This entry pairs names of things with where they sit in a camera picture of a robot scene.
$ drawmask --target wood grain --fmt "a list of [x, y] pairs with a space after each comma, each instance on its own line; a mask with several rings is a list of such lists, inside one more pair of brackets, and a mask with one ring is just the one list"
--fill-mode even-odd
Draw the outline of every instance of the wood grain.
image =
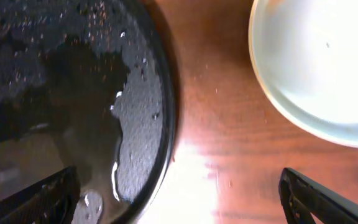
[[254, 75], [251, 0], [144, 0], [173, 68], [174, 162], [139, 223], [286, 223], [278, 179], [292, 167], [358, 203], [358, 149], [286, 120]]

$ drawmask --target liquid spill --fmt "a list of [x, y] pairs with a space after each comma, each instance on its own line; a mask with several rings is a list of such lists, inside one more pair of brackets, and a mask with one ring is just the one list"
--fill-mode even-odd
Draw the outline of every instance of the liquid spill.
[[[14, 52], [26, 47], [9, 33], [0, 44], [8, 44]], [[41, 51], [39, 59], [46, 83], [0, 102], [0, 146], [13, 150], [23, 139], [48, 135], [63, 165], [77, 166], [82, 187], [97, 190], [103, 199], [120, 201], [113, 177], [122, 131], [109, 110], [130, 72], [121, 53], [96, 55], [89, 43], [68, 35], [56, 49]], [[40, 150], [42, 144], [31, 150]]]

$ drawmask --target brown wooden surface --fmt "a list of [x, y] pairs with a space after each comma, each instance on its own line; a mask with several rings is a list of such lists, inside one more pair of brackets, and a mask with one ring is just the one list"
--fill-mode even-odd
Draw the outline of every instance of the brown wooden surface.
[[358, 149], [318, 139], [265, 97], [247, 46], [252, 0], [144, 0], [176, 77], [174, 162], [140, 223], [285, 223], [292, 167], [358, 203]]

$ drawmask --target white bowl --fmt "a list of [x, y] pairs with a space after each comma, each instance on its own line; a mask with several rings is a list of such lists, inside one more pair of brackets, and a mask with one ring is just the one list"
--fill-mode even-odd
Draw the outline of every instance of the white bowl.
[[255, 0], [249, 50], [282, 115], [320, 138], [358, 147], [358, 1]]

